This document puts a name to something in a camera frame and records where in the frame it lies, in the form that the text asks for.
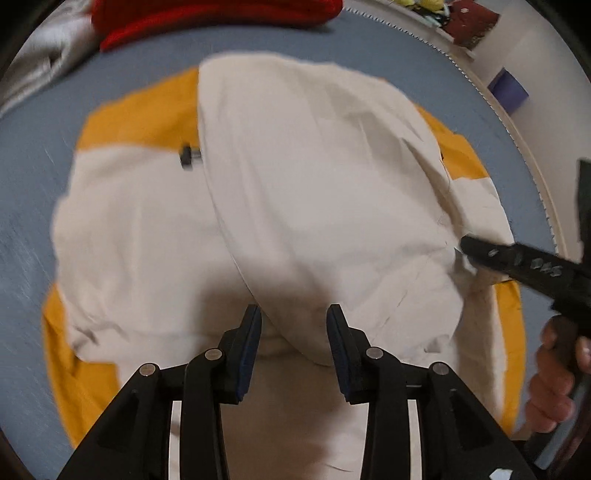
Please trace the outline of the person's right hand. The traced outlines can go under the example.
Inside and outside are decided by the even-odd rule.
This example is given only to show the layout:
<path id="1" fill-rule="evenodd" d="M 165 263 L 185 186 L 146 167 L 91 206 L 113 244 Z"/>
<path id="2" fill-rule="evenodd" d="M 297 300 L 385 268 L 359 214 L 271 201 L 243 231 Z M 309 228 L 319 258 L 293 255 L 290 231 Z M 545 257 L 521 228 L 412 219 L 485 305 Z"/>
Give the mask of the person's right hand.
<path id="1" fill-rule="evenodd" d="M 525 417 L 533 433 L 552 432 L 573 416 L 575 404 L 569 397 L 575 376 L 556 358 L 553 347 L 558 335 L 559 316 L 552 317 L 541 334 L 541 347 L 536 352 L 537 373 L 529 383 L 529 400 Z"/>

